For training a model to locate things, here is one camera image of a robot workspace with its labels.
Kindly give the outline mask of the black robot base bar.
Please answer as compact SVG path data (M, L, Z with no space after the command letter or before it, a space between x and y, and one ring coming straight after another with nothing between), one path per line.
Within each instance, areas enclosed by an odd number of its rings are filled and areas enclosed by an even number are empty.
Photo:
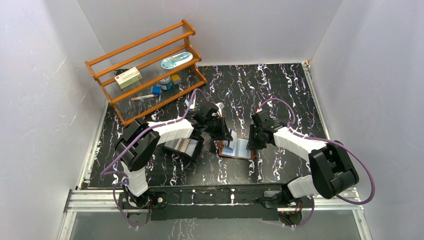
M126 189L117 199L130 214L151 221L174 219L261 219L300 223L305 197L287 201L281 183L152 186L140 197Z

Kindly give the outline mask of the orange leather card holder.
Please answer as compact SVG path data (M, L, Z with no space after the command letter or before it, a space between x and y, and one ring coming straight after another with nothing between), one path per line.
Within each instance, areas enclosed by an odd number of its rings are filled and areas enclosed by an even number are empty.
M253 160L255 151L248 149L248 139L238 138L237 133L230 129L232 140L221 140L216 143L218 155L225 158Z

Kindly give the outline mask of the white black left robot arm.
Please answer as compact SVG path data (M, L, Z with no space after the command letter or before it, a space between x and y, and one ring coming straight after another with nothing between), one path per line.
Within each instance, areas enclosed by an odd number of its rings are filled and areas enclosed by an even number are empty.
M222 105L206 102L199 109L168 121L148 122L137 119L127 126L115 151L126 176L130 202L137 208L149 203L149 186L145 167L156 147L174 140L185 140L207 133L214 141L231 141L233 137L222 115Z

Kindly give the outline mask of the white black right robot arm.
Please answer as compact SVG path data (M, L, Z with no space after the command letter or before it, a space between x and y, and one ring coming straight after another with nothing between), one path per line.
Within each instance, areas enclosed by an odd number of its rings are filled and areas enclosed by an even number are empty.
M356 185L359 175L348 152L337 143L312 140L273 120L266 110L251 115L248 149L262 150L272 144L305 160L310 174L297 177L282 186L282 202L295 207L306 196L331 199Z

